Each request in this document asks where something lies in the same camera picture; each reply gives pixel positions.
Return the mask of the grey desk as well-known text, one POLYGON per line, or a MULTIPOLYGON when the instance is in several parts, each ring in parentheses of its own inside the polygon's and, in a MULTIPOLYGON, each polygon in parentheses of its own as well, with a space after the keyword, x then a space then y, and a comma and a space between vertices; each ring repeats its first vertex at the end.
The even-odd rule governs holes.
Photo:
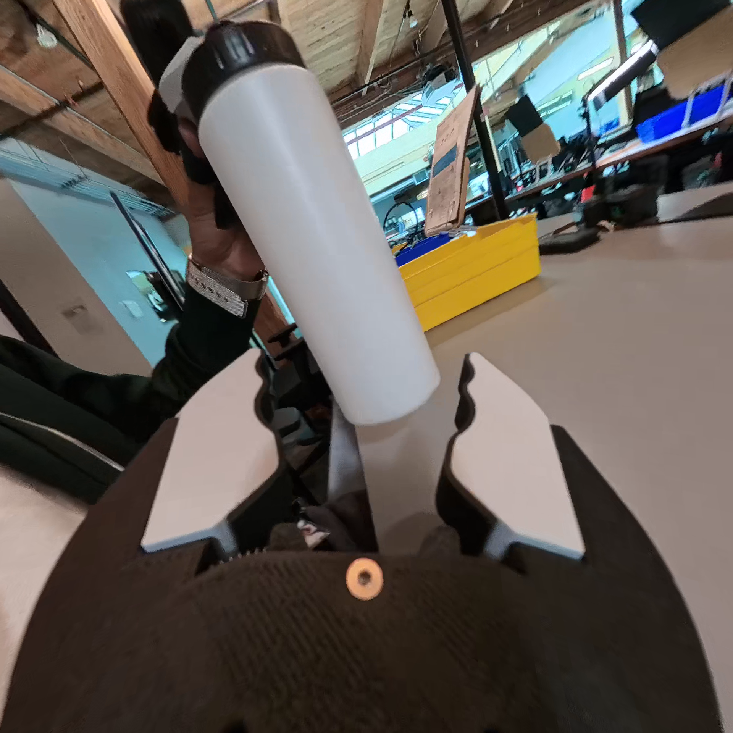
POLYGON ((536 279, 426 334, 441 371, 396 433, 363 431, 380 549, 410 554, 434 492, 466 353, 563 426, 664 557, 732 718, 731 218, 616 231, 544 257, 536 279))

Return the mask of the wooden pillar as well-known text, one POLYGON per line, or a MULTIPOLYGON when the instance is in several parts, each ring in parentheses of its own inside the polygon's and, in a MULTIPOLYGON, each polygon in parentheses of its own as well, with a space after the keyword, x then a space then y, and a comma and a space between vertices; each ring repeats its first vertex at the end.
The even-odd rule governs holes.
MULTIPOLYGON (((81 50, 87 55, 104 87, 141 144, 181 211, 186 205, 188 176, 182 159, 166 151, 148 123, 147 113, 155 86, 123 25, 108 2, 54 2, 81 50)), ((205 157, 197 137, 197 125, 183 120, 181 136, 197 156, 205 157)), ((254 320, 253 332, 263 348, 279 345, 289 325, 267 291, 254 320)))

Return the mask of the silver mesh wristwatch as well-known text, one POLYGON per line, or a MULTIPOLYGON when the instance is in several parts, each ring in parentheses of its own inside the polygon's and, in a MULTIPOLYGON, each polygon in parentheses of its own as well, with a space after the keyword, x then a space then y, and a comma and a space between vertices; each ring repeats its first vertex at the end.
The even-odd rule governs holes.
POLYGON ((264 297, 269 281, 267 270, 260 270, 255 280, 244 281, 200 265, 192 256, 188 257, 186 283, 189 288, 240 319, 247 316, 251 303, 264 297))

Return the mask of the beige cardboard panel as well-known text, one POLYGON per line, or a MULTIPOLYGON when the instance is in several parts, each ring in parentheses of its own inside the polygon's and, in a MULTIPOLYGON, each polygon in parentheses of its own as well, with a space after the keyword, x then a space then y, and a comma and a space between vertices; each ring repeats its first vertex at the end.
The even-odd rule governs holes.
POLYGON ((556 157, 561 151, 561 145, 547 123, 541 123, 520 136, 520 144, 527 159, 534 165, 556 157))
POLYGON ((732 15, 720 13, 659 53, 657 66, 673 99, 682 100, 732 69, 732 15))

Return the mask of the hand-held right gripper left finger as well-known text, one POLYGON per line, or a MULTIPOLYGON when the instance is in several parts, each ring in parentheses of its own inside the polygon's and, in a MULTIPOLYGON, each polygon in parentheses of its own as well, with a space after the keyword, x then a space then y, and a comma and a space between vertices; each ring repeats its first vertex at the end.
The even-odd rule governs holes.
POLYGON ((211 539, 218 553, 264 547, 287 520, 287 466, 270 427, 262 354, 248 350, 177 417, 142 535, 153 553, 211 539))

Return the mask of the yellow plastic bin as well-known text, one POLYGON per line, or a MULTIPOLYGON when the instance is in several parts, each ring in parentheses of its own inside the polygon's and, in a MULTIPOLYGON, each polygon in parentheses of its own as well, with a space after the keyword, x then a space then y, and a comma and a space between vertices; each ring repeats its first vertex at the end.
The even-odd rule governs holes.
POLYGON ((399 266, 424 332, 542 271, 536 214, 479 227, 399 266))

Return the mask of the brown cardboard sign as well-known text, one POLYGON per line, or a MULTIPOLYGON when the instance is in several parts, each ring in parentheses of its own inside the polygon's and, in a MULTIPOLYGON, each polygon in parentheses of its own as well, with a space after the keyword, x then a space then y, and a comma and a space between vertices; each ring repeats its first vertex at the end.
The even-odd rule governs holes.
POLYGON ((432 237, 463 224, 468 189, 466 158, 473 124, 474 94, 439 123, 426 197, 425 235, 432 237))

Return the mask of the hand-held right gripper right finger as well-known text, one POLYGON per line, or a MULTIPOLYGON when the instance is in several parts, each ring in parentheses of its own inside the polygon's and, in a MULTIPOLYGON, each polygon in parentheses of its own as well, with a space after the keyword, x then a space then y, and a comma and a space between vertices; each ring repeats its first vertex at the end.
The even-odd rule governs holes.
POLYGON ((525 545, 571 560, 584 541, 548 417, 477 352, 463 360, 438 516, 463 555, 503 560, 525 545))

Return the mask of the white bottle black lid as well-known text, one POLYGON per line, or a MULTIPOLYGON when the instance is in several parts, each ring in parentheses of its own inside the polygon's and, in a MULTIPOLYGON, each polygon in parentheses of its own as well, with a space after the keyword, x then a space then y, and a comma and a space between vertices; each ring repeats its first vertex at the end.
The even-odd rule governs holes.
POLYGON ((440 382, 328 99, 280 26, 211 26, 182 96, 215 177, 344 416, 382 425, 440 382))

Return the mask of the person's left hand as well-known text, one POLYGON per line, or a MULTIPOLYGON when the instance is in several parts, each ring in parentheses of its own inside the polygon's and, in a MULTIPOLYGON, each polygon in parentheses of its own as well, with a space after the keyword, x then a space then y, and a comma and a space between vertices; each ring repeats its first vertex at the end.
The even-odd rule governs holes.
POLYGON ((191 253, 205 267, 240 281, 255 281, 265 266, 242 224, 219 229, 215 222, 215 190, 188 179, 183 208, 189 226, 191 253))

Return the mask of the large black framed sign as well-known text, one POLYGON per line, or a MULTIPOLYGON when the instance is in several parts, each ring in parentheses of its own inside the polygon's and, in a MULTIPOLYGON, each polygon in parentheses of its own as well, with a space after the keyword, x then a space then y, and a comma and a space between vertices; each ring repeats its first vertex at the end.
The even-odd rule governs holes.
POLYGON ((119 199, 119 196, 114 191, 110 191, 109 195, 118 211, 122 214, 123 218, 130 226, 139 244, 146 253, 148 259, 151 261, 155 272, 158 274, 158 278, 161 284, 168 294, 168 301, 170 302, 171 310, 174 311, 177 316, 180 316, 185 299, 184 292, 179 286, 178 281, 173 277, 172 271, 170 270, 167 263, 165 263, 164 259, 160 256, 158 248, 156 247, 153 240, 150 238, 150 235, 147 233, 145 228, 140 223, 138 223, 136 219, 134 219, 133 215, 128 212, 128 210, 124 207, 122 201, 119 199))

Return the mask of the blue plastic bin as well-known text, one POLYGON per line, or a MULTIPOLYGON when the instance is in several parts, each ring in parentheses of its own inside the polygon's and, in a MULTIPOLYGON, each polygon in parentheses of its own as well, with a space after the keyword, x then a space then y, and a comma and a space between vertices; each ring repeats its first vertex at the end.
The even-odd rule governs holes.
POLYGON ((718 114, 724 85, 696 95, 691 111, 688 100, 673 100, 662 84, 639 92, 633 105, 633 126, 643 143, 656 142, 682 130, 685 125, 708 121, 718 114))
POLYGON ((405 247, 395 256, 397 266, 401 268, 412 261, 423 257, 425 254, 435 251, 446 243, 450 242, 454 237, 448 232, 426 237, 410 247, 405 247))

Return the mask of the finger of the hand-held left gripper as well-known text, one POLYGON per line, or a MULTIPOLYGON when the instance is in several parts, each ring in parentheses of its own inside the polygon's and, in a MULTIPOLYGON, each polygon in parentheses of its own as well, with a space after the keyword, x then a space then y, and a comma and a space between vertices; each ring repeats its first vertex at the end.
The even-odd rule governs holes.
POLYGON ((182 90, 182 75, 188 60, 203 40, 203 37, 188 37, 163 71, 159 94, 169 113, 191 113, 182 90))

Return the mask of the black battery charger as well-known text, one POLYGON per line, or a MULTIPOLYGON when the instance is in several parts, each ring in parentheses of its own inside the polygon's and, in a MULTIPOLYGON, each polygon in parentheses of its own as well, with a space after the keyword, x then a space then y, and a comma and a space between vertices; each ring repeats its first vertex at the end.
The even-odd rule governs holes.
POLYGON ((633 185, 608 194, 605 203, 609 221, 625 228, 657 219, 658 188, 654 185, 633 185))

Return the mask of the person's left forearm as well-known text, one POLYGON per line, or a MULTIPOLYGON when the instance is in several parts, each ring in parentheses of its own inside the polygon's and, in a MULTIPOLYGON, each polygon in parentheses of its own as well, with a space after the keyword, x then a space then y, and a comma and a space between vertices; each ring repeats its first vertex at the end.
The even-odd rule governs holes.
POLYGON ((152 376, 133 383, 124 396, 124 432, 148 439, 188 400, 251 347, 261 299, 211 301, 190 285, 184 309, 168 336, 152 376), (234 311, 226 305, 234 306, 234 311))

